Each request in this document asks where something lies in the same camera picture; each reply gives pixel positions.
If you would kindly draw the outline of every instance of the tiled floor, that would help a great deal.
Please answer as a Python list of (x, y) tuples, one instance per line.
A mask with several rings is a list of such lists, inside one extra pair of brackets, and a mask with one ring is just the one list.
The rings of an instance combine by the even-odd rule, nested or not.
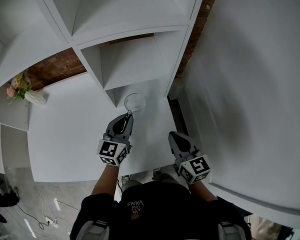
[[(186, 182), (182, 178), (177, 177), (172, 166), (166, 166), (162, 169), (162, 172), (169, 173), (176, 180), (178, 180), (182, 185), (186, 186)], [(146, 183), (151, 181), (153, 172), (146, 171), (132, 176), (133, 180), (138, 180), (141, 183)], [(42, 201), (38, 186), (42, 193), (43, 198), (43, 212), (46, 216), (53, 218), (62, 218), (67, 220), (71, 225), (76, 220), (78, 211), (73, 208), (66, 206), (65, 204), (58, 203), (56, 206), (53, 199), (57, 199), (64, 202), (70, 206), (80, 209), (82, 200), (90, 195), (96, 181), (80, 181), (80, 182), (62, 182), (62, 183), (48, 183), (39, 182), (38, 186), (33, 180), (32, 172), (30, 168), (15, 168), (7, 169), (5, 174), (6, 180), (9, 182), (11, 187), (18, 187), (20, 194), (19, 206), (28, 214), (36, 217), (40, 222), (46, 222), (45, 216), (42, 214)], [(116, 193), (117, 199), (120, 198), (119, 188), (117, 188), (118, 193)], [(52, 228), (52, 226), (46, 227), (45, 230), (40, 229), (38, 222), (24, 214), (18, 206), (0, 208), (0, 213), (6, 218), (7, 224), (5, 228), (11, 235), (10, 239), (13, 240), (31, 240), (33, 235), (30, 233), (27, 227), (26, 221), (30, 224), (35, 236), (38, 239), (49, 239), (49, 240), (68, 240), (69, 232), (71, 227), (62, 220), (57, 220), (58, 228)]]

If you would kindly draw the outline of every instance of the floor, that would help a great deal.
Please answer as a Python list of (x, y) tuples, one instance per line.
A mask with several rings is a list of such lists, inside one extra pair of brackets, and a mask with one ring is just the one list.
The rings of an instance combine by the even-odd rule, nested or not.
[[(185, 128), (179, 103), (176, 100), (169, 101), (169, 103), (177, 131), (186, 133), (187, 129)], [(44, 230), (42, 230), (40, 229), (38, 222), (31, 216), (24, 214), (18, 206), (0, 208), (0, 213), (7, 220), (4, 227), (7, 233), (11, 235), (10, 239), (31, 240), (37, 238), (47, 240), (68, 240), (72, 228), (70, 225), (73, 225), (77, 218), (77, 210), (80, 209), (82, 200), (92, 192), (96, 181), (36, 183), (33, 179), (30, 167), (6, 168), (5, 170), (5, 181), (8, 182), (12, 188), (17, 187), (19, 189), (20, 202), (18, 205), (25, 213), (34, 216), (42, 223), (46, 223), (46, 216), (51, 219), (63, 219), (57, 220), (58, 228), (50, 225), (49, 227), (45, 226)], [(188, 187), (185, 180), (177, 176), (172, 165), (163, 167), (162, 172), (169, 173), (180, 184)], [(141, 183), (151, 181), (152, 177), (152, 171), (145, 171), (132, 175), (133, 180), (140, 181)], [(38, 187), (41, 191), (43, 201), (41, 200)], [(121, 191), (118, 187), (114, 198), (118, 202), (121, 199)], [(71, 207), (60, 202), (55, 202), (54, 199), (66, 203)], [(33, 230), (33, 234), (28, 228), (27, 223)]]

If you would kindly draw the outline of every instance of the white shelving unit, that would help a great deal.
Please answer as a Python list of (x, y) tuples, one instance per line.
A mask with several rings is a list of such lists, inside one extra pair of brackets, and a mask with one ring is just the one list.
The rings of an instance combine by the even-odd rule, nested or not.
[[(78, 159), (71, 156), (75, 150), (84, 156), (83, 161), (95, 156), (96, 138), (102, 137), (102, 129), (110, 118), (125, 111), (124, 99), (131, 93), (142, 94), (147, 103), (146, 110), (135, 118), (138, 126), (134, 127), (132, 138), (134, 149), (144, 155), (147, 152), (156, 154), (158, 161), (143, 163), (141, 157), (135, 157), (135, 162), (130, 161), (124, 173), (136, 173), (150, 169), (149, 166), (160, 167), (171, 162), (169, 156), (160, 160), (162, 150), (157, 150), (162, 147), (169, 152), (166, 131), (175, 130), (166, 97), (201, 2), (0, 0), (0, 124), (27, 131), (35, 179), (88, 180), (90, 174), (80, 171), (84, 168), (76, 171)], [(153, 36), (104, 44), (143, 34)], [(45, 107), (33, 106), (25, 100), (8, 104), (4, 83), (33, 64), (68, 48), (74, 49), (88, 74), (49, 86)], [(73, 120), (82, 132), (72, 132)], [(78, 136), (83, 146), (76, 149), (74, 138)], [(52, 145), (45, 150), (47, 142)], [(72, 143), (69, 149), (58, 146), (68, 143)], [(63, 174), (50, 171), (47, 177), (46, 167), (42, 166), (47, 152), (51, 154), (49, 163), (53, 163), (56, 170), (62, 168)], [(64, 161), (73, 163), (64, 166)]]

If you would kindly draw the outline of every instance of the power strip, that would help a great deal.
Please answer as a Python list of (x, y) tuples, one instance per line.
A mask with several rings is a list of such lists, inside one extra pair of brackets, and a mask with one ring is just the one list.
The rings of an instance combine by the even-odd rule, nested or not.
[(55, 220), (55, 221), (53, 221), (53, 219), (50, 219), (49, 217), (45, 217), (45, 220), (47, 221), (47, 222), (49, 222), (49, 224), (51, 224), (52, 226), (54, 226), (56, 229), (57, 228), (59, 228), (59, 225), (57, 224), (57, 221)]

